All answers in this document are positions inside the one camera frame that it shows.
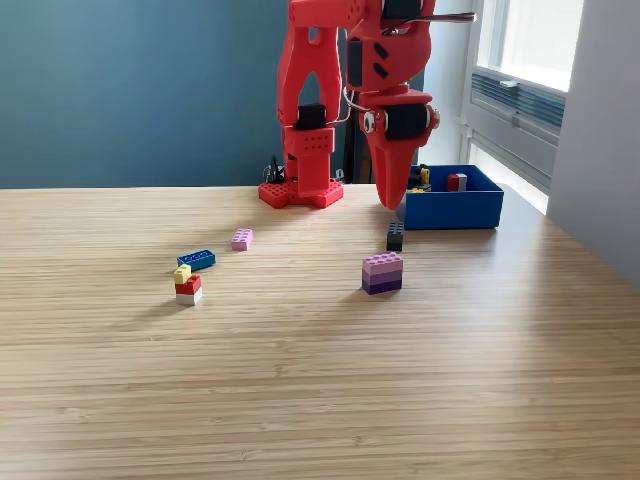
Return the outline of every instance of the blue wall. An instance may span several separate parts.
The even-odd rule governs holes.
[[[0,0],[0,188],[258,184],[281,155],[286,8]]]

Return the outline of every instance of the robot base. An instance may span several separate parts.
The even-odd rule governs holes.
[[[287,205],[313,205],[316,208],[327,208],[332,203],[340,200],[344,189],[340,182],[330,180],[329,188],[320,195],[311,197],[299,197],[294,182],[262,183],[258,190],[260,199],[273,208],[284,208]]]

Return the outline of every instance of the blue box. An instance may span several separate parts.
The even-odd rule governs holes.
[[[178,257],[178,266],[189,265],[192,272],[210,267],[215,265],[215,263],[216,256],[209,250],[202,250],[200,252]]]
[[[436,165],[428,168],[432,191],[407,192],[396,211],[407,230],[496,228],[500,224],[504,191],[478,167]],[[466,192],[447,192],[447,176],[452,173],[467,176]]]

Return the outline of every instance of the red robot arm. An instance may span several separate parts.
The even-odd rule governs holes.
[[[289,0],[289,25],[278,70],[284,182],[262,184],[260,198],[275,208],[326,207],[342,198],[342,186],[329,178],[329,160],[342,92],[338,29],[344,28],[349,31],[346,89],[359,92],[360,105],[347,101],[360,114],[380,201],[391,209],[398,206],[415,151],[427,143],[439,123],[429,105],[431,96],[406,84],[429,61],[430,22],[475,18],[473,14],[434,16],[435,2]],[[310,40],[312,27],[317,33]],[[300,106],[298,96],[311,72],[318,79],[321,103]]]

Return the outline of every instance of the white lego brick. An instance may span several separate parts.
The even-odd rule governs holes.
[[[458,173],[458,179],[460,180],[460,183],[458,184],[458,191],[459,192],[466,192],[467,191],[467,176],[464,173]]]
[[[194,295],[180,295],[176,294],[176,302],[186,307],[193,307],[202,299],[202,287]]]

